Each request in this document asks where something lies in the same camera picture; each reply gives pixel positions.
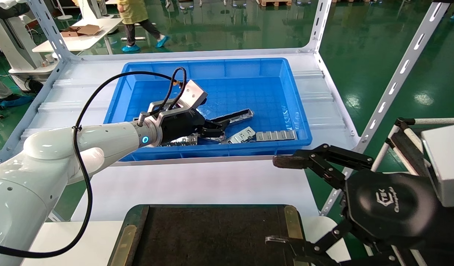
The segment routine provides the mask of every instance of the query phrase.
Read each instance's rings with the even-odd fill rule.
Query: blue storage tray
[[[249,108],[251,120],[229,126],[226,137],[250,126],[254,131],[295,130],[298,140],[266,141],[240,144],[215,144],[178,147],[144,147],[121,161],[162,160],[173,158],[291,154],[310,145],[312,135],[301,103],[298,88],[288,61],[284,58],[225,59],[199,61],[132,62],[122,72],[152,71],[171,76],[184,67],[207,93],[207,102],[198,108],[206,119]],[[176,79],[183,79],[179,71]],[[132,121],[151,102],[162,100],[169,81],[148,75],[119,79],[104,123]],[[178,95],[173,88],[170,98]]]

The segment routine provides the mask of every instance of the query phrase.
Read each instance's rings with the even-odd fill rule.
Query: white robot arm
[[[205,120],[196,110],[207,93],[193,81],[185,87],[189,93],[165,105],[151,103],[148,114],[155,115],[141,113],[138,121],[81,128],[78,147],[89,176],[143,146],[156,147],[191,133],[220,136],[220,128],[227,125]],[[153,112],[154,108],[163,111]],[[21,153],[0,165],[0,246],[28,250],[65,186],[80,180],[83,174],[73,149],[72,128],[30,136]],[[0,266],[19,265],[22,260],[0,254]]]

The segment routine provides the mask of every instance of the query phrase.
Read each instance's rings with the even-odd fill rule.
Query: green epoxy floor
[[[413,0],[403,6],[399,0],[385,0],[381,4],[332,4],[320,53],[359,132],[366,126],[430,2]],[[302,47],[309,40],[317,3],[293,3],[291,7],[283,6],[278,10],[259,7],[250,0],[246,8],[239,9],[230,4],[224,7],[220,0],[205,1],[202,8],[196,0],[193,10],[186,11],[173,6],[166,10],[163,6],[158,0],[147,1],[150,20],[172,39],[166,49],[155,49],[153,38],[150,44],[138,41],[142,52]],[[116,13],[115,7],[110,7],[109,13]],[[454,117],[454,22],[450,22],[449,17],[447,14],[428,42],[371,141],[367,154],[377,154],[393,121],[399,116]],[[124,42],[120,38],[123,36],[123,32],[110,36],[115,54],[121,53]],[[145,36],[145,32],[138,28],[137,36]],[[83,54],[107,54],[107,50],[100,42]],[[11,118],[0,123],[0,147],[23,115],[24,108],[9,112]],[[379,170],[404,168],[389,154]],[[308,180],[318,206],[322,207],[330,187],[310,172]],[[83,191],[82,182],[68,186],[56,210],[69,218]],[[338,221],[338,213],[339,207],[334,207],[331,217]],[[362,247],[354,239],[348,238],[347,243],[352,257],[364,256]]]

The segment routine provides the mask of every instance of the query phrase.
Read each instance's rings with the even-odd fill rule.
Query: yellow jacket
[[[120,13],[123,24],[135,24],[143,20],[148,20],[148,13],[144,0],[117,0],[117,5],[124,8]]]

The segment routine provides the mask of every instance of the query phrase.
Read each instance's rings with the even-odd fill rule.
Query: blue shoe cover
[[[31,96],[21,96],[20,98],[13,100],[13,101],[2,101],[0,103],[0,106],[3,108],[8,108],[8,107],[14,107],[14,106],[20,106],[27,104],[29,102],[33,101],[33,97]]]
[[[137,44],[135,44],[132,47],[128,47],[128,46],[122,47],[122,52],[138,52],[139,50],[140,50],[140,47],[138,47]]]
[[[161,39],[157,44],[156,44],[156,47],[157,48],[160,48],[160,47],[163,47],[165,45],[165,42],[169,40],[169,36],[165,36],[163,37],[163,39]]]

